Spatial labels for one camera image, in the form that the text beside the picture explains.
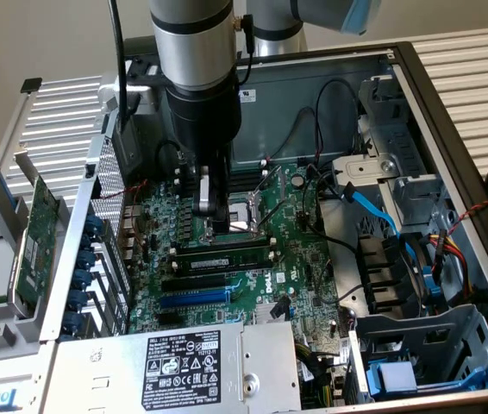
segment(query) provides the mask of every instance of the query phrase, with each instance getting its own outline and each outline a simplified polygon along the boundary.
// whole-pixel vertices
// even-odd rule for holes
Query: warning label
[[[221,331],[148,339],[145,410],[220,403],[220,384]]]

